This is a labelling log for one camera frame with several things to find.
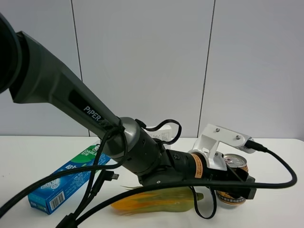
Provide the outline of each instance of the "orange label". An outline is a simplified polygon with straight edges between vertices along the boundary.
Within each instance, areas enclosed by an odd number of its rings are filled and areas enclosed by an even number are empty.
[[[201,162],[199,156],[196,154],[191,154],[194,158],[195,164],[196,164],[196,172],[195,172],[195,178],[201,178],[203,176],[203,163]]]

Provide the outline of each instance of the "white bracket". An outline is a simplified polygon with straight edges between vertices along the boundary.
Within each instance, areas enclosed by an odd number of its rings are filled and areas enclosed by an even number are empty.
[[[227,144],[246,153],[253,153],[255,150],[245,147],[248,140],[253,139],[248,135],[208,124],[189,153],[199,152],[206,159],[208,168],[226,171],[223,154],[217,151],[219,143]]]

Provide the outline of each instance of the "screw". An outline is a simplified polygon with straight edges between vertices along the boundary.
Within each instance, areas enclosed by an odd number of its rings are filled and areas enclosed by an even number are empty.
[[[178,154],[176,154],[176,153],[173,155],[173,157],[174,157],[176,160],[179,160],[179,159],[180,159],[180,156],[179,156]]]

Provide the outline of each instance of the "blue toothpaste box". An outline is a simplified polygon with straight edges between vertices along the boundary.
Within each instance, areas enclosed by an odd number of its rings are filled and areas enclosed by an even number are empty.
[[[74,169],[93,164],[99,141],[82,151],[72,160],[57,169],[54,173]],[[99,159],[99,165],[106,164],[110,158],[102,153]],[[70,174],[53,180],[28,195],[28,200],[33,208],[37,208],[47,214],[52,214],[60,205],[62,205],[71,195],[74,194],[84,183],[89,180],[90,171]]]

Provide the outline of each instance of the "barcode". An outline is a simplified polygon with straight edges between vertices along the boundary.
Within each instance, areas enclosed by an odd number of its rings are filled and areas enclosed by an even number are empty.
[[[65,200],[65,194],[62,191],[61,193],[59,193],[59,195],[57,195],[55,198],[53,198],[50,201],[51,210],[54,210],[56,207],[58,207],[59,204],[62,203],[64,200]]]

